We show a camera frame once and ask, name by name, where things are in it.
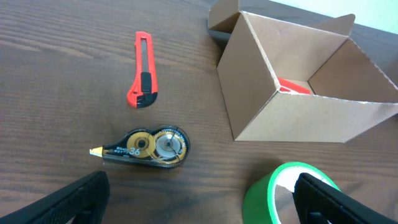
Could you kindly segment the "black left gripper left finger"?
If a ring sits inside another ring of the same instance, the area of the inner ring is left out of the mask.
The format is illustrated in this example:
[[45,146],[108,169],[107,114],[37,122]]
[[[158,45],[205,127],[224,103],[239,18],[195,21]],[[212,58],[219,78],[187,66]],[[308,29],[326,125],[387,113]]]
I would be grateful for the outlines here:
[[95,171],[1,217],[1,223],[101,223],[109,195],[106,172]]

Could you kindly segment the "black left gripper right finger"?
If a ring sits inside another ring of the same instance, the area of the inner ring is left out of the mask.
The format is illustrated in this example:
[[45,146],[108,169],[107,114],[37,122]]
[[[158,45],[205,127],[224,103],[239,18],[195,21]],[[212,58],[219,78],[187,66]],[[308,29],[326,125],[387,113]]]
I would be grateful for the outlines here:
[[301,224],[397,224],[308,173],[299,175],[293,196]]

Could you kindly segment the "black gold correction tape dispenser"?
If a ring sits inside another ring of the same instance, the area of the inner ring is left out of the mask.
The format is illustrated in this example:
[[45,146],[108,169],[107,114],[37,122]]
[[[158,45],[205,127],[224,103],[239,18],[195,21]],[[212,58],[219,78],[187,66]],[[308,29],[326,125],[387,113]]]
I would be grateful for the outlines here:
[[122,139],[89,150],[90,155],[126,164],[173,169],[183,164],[190,151],[184,130],[174,125],[137,128]]

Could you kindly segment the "small red black cutter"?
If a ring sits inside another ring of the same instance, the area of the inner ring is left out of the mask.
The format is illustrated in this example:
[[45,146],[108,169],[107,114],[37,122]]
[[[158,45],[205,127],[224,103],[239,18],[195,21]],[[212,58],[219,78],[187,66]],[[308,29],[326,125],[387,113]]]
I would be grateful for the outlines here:
[[285,91],[285,92],[293,92],[293,93],[302,93],[302,94],[307,94],[310,95],[311,91],[307,88],[304,88],[300,85],[294,84],[288,80],[285,80],[283,78],[278,78],[279,84],[280,84],[280,91]]

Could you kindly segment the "red utility knife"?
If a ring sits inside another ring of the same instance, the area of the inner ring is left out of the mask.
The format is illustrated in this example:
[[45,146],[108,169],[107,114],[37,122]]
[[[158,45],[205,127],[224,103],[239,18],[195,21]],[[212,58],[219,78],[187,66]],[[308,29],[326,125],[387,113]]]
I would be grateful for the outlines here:
[[136,32],[136,75],[127,93],[127,102],[134,108],[145,108],[155,102],[158,95],[152,36],[144,31]]

